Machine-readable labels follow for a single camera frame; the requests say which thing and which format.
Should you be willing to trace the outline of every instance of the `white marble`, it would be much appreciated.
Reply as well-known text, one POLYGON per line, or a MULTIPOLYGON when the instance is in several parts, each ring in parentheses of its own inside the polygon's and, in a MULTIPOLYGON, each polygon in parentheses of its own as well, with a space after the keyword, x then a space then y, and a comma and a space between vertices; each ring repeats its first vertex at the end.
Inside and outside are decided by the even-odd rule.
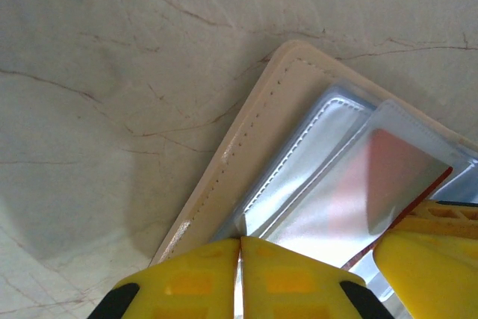
POLYGON ((0 0, 0 318, 147 266, 269 54, 305 39, 478 140, 478 0, 0 0))

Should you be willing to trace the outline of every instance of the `card holder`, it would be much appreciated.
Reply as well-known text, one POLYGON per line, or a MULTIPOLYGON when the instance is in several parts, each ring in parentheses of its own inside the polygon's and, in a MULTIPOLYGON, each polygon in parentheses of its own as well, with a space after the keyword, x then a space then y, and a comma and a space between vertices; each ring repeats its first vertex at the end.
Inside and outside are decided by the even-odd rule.
POLYGON ((374 105, 341 86, 329 88, 279 151, 213 241, 255 235, 326 159, 372 114, 374 105))
POLYGON ((461 161, 447 141, 385 101, 256 234, 341 267, 461 161))
MULTIPOLYGON (((287 141, 306 109, 329 85, 344 78, 381 101, 394 99, 452 144, 478 150, 476 144, 310 44, 292 40, 274 53, 152 264, 210 241, 287 141)), ((426 111, 428 107, 423 104, 421 108, 426 111)))

